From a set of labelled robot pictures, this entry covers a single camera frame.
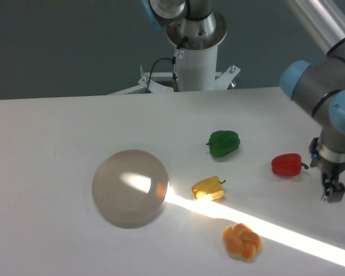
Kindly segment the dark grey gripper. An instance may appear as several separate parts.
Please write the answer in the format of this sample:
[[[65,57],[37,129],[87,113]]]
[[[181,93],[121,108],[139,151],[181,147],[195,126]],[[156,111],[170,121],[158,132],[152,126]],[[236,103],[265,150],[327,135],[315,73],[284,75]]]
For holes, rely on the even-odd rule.
[[[319,137],[313,138],[309,145],[310,167],[321,171],[321,183],[324,188],[323,201],[341,202],[345,194],[345,185],[339,182],[339,175],[345,171],[345,153],[329,149]]]

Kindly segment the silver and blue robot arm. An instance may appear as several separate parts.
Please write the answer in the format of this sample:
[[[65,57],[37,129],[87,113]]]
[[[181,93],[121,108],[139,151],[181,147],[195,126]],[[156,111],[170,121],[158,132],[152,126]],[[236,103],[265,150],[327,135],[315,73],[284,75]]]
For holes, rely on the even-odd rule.
[[[216,74],[217,47],[227,23],[212,1],[143,1],[156,29],[166,28],[175,46],[172,57],[174,91],[224,90],[234,78]],[[345,15],[333,1],[288,1],[288,7],[325,53],[324,63],[304,60],[281,75],[281,90],[321,125],[321,134],[309,146],[312,167],[321,172],[323,199],[339,202],[345,186]]]

